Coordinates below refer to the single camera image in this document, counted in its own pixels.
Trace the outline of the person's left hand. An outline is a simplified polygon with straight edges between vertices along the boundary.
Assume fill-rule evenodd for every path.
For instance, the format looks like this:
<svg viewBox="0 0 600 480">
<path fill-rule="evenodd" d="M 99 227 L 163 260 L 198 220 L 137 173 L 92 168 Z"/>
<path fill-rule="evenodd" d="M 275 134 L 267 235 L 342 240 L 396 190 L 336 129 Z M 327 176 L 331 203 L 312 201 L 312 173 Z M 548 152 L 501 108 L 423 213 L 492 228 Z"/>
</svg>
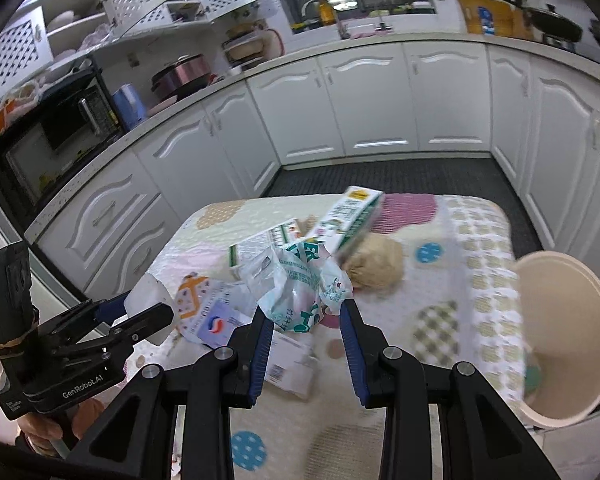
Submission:
<svg viewBox="0 0 600 480">
<path fill-rule="evenodd" d="M 88 399 L 80 403 L 71 419 L 72 433 L 78 439 L 82 439 L 104 411 L 105 405 L 98 399 Z M 58 422 L 40 414 L 29 413 L 18 418 L 17 424 L 33 452 L 50 457 L 57 455 L 52 442 L 61 440 L 64 435 L 64 430 Z"/>
</svg>

